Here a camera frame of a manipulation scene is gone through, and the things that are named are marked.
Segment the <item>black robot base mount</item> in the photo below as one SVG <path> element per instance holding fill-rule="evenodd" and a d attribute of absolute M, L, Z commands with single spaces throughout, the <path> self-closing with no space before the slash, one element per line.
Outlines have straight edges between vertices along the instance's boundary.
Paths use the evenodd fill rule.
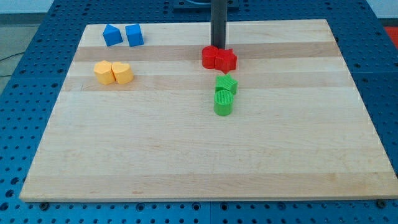
<path fill-rule="evenodd" d="M 227 0 L 229 10 L 239 9 L 240 0 Z M 174 11 L 210 9 L 211 0 L 172 0 Z"/>

